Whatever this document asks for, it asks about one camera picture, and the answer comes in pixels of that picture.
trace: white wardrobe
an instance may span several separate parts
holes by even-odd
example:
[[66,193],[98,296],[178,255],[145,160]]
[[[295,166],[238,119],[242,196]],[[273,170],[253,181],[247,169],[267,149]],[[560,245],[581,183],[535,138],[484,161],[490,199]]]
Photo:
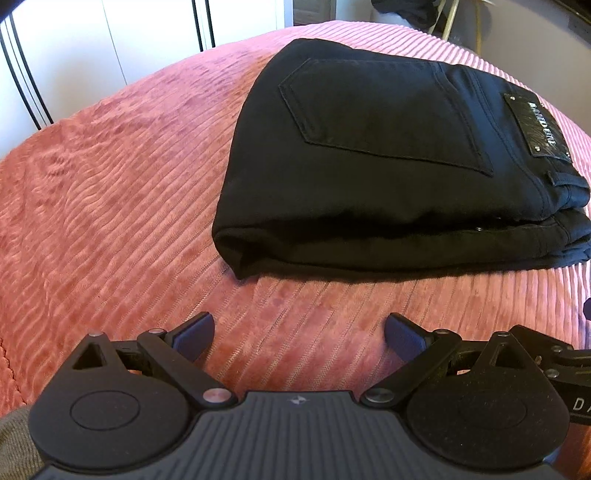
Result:
[[0,24],[0,158],[125,85],[290,16],[291,0],[25,0]]

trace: wardrobe door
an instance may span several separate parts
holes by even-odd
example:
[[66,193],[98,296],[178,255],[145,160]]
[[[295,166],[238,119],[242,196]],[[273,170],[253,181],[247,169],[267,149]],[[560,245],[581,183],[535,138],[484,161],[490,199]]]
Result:
[[127,83],[202,50],[191,0],[103,0]]
[[13,18],[53,121],[125,86],[101,0],[25,0]]
[[200,0],[209,14],[212,46],[285,27],[284,0]]

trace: black jeans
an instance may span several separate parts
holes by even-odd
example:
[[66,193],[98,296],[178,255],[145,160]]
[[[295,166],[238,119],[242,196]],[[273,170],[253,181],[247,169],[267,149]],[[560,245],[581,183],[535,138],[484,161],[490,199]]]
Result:
[[212,234],[238,278],[561,267],[591,256],[588,201],[535,94],[300,39],[244,103]]

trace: pink corduroy bedspread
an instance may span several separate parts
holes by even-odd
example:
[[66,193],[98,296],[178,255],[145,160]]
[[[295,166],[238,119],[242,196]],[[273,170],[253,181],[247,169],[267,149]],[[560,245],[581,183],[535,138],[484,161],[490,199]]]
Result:
[[[330,22],[198,54],[35,134],[0,163],[0,414],[32,403],[89,330],[130,339],[200,310],[216,319],[205,368],[239,393],[363,391],[400,365],[382,337],[389,312],[465,339],[522,323],[591,347],[589,264],[401,283],[236,281],[210,232],[233,129],[258,73],[297,37],[515,81],[405,27]],[[591,180],[591,139],[550,109]],[[591,472],[590,442],[571,428],[569,476]]]

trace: leather patch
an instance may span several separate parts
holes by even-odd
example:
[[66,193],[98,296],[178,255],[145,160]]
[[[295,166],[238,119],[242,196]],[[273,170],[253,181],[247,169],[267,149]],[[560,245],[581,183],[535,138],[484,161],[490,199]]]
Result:
[[512,93],[505,93],[504,97],[534,157],[553,157],[572,163],[564,135],[548,109],[539,101]]

